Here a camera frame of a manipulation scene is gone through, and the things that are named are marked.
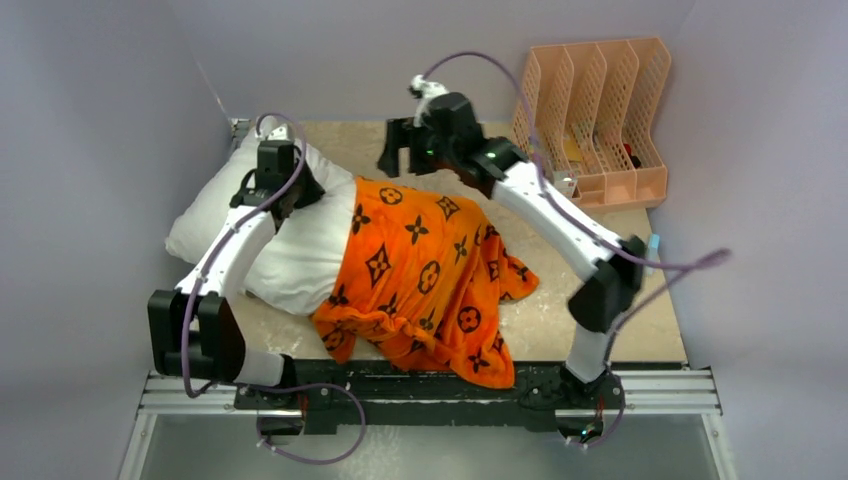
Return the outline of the orange patterned pillowcase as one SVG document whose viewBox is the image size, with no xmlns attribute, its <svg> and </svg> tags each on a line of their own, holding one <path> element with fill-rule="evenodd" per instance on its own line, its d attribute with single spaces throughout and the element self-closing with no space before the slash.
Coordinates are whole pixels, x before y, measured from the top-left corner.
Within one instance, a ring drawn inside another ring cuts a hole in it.
<svg viewBox="0 0 848 480">
<path fill-rule="evenodd" d="M 358 340 L 403 371 L 450 371 L 509 389 L 515 367 L 500 306 L 537 288 L 480 206 L 465 197 L 358 178 L 334 290 L 311 320 L 348 361 Z"/>
</svg>

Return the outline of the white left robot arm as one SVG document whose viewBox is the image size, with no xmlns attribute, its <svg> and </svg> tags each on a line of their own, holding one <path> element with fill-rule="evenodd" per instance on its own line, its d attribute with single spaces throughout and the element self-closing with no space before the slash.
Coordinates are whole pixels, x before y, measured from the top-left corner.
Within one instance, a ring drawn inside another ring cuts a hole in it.
<svg viewBox="0 0 848 480">
<path fill-rule="evenodd" d="M 231 197 L 223 226 L 198 264 L 147 304 L 154 368 L 180 377 L 195 398 L 193 378 L 209 385 L 250 385 L 272 408 L 297 399 L 298 382 L 282 354 L 247 347 L 229 303 L 265 246 L 291 213 L 324 194 L 306 163 L 305 141 L 263 140 L 256 166 Z"/>
</svg>

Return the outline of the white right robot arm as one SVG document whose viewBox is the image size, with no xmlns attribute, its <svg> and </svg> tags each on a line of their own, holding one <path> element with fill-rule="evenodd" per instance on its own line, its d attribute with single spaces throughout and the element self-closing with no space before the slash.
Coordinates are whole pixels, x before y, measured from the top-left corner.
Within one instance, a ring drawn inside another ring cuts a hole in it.
<svg viewBox="0 0 848 480">
<path fill-rule="evenodd" d="M 609 380 L 615 331 L 642 288 L 646 246 L 595 223 L 566 199 L 541 167 L 503 136 L 486 136 L 470 100 L 458 92 L 421 98 L 412 117 L 385 123 L 378 168 L 400 174 L 400 150 L 414 175 L 455 172 L 467 186 L 522 217 L 581 280 L 567 308 L 577 324 L 561 367 L 561 392 L 576 407 L 596 399 Z"/>
</svg>

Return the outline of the white pillow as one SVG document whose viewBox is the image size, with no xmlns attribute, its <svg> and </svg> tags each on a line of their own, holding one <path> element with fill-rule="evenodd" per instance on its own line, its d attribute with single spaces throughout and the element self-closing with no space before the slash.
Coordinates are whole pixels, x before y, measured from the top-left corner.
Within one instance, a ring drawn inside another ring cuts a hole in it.
<svg viewBox="0 0 848 480">
<path fill-rule="evenodd" d="M 197 264 L 224 225 L 229 202 L 244 175 L 256 166 L 259 139 L 248 133 L 226 164 L 173 223 L 166 251 Z M 244 281 L 246 290 L 276 309 L 309 316 L 335 286 L 353 217 L 356 183 L 352 173 L 316 147 L 307 165 L 323 187 L 322 198 L 295 210 L 259 254 Z"/>
</svg>

